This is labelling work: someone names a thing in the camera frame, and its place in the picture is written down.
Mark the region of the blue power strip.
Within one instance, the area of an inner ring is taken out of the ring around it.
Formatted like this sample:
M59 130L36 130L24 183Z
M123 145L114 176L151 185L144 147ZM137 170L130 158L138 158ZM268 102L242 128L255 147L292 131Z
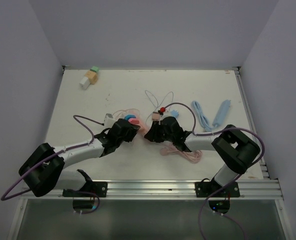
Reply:
M224 123L224 120L228 114L230 106L231 106L231 101L228 99L224 100L221 103L221 105L216 113L216 116L212 122L213 127L215 127L215 128L220 127Z

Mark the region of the white plug cube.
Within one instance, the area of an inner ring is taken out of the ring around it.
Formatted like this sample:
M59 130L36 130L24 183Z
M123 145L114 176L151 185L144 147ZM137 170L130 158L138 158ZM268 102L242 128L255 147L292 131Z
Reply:
M83 90L86 90L86 89L89 87L89 85L90 85L90 80L89 80L87 77L84 76L84 77L80 80L79 84L80 84L80 87L81 87Z

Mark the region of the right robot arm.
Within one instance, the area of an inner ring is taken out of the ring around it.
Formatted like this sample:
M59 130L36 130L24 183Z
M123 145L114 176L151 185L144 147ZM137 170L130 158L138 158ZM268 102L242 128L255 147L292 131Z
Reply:
M224 162L222 168L211 180L211 192L223 196L229 190L229 184L236 181L248 168L254 165L264 154L264 144L260 145L245 133L253 132L234 125L227 125L215 133L196 134L183 130L176 118L168 116L154 121L144 135L153 143L170 142L180 152L215 151Z

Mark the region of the pink power strip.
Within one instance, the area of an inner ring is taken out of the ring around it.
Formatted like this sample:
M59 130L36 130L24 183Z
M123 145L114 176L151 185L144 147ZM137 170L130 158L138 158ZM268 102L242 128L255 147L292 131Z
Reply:
M150 127L141 119L138 120L138 126L140 127L138 132L143 136L150 130Z

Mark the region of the cyan plug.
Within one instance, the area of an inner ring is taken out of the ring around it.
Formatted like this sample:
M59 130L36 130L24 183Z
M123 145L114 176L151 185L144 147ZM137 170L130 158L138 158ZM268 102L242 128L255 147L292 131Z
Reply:
M124 119L125 120L129 120L129 119L132 119L132 118L136 118L136 116L134 114L127 114Z

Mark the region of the hot pink plug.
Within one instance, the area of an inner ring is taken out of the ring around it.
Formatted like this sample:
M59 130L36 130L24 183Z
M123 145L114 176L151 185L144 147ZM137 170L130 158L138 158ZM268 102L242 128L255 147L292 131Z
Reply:
M133 125L139 125L140 124L140 121L137 118L130 118L128 121Z

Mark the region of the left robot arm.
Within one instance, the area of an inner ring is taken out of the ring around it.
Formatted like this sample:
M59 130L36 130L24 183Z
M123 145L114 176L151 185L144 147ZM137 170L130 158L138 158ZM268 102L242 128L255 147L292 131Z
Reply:
M34 196L42 197L55 189L63 169L115 152L123 142L131 142L139 129L139 125L120 118L112 127L77 145L52 147L47 142L43 143L35 149L18 173Z

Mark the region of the aluminium front rail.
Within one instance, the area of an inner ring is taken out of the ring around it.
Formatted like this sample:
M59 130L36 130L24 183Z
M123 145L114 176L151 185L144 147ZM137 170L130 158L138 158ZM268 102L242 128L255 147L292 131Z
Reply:
M95 180L94 192L109 200L281 200L277 180L238 180L218 193L207 180Z

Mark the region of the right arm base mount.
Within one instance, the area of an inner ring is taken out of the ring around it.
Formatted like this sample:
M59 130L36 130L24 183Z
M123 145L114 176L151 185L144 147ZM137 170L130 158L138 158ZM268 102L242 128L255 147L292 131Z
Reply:
M216 183L214 180L209 180L208 178L204 178L203 180L194 183L194 190L197 198L206 198L221 188L221 185ZM240 196L241 194L237 182L231 183L229 186L223 188L214 195L215 198L239 198Z

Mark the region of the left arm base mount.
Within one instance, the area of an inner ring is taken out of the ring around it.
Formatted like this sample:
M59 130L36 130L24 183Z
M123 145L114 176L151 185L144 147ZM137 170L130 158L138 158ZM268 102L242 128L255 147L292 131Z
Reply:
M94 181L82 169L78 169L75 172L64 172L60 176L58 184L63 189L63 197L92 197L95 194L98 197L105 198L108 191L108 183L106 181Z

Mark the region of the tan plug cube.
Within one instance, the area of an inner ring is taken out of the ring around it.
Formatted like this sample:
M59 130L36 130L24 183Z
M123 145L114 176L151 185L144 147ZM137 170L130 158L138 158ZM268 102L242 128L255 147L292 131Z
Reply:
M92 71L92 70L88 70L88 71L85 73L84 76L87 77L87 78L89 79L89 82L90 82L92 85L94 85L94 84L97 82L97 80L98 80L98 74L97 74L97 72Z

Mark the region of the green plug cube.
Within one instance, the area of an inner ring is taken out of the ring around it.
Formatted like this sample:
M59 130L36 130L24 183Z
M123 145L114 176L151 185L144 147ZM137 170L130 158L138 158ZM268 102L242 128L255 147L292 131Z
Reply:
M99 67L97 67L97 66L92 66L92 67L90 68L90 71L95 72L95 73L98 73L98 72L99 72Z

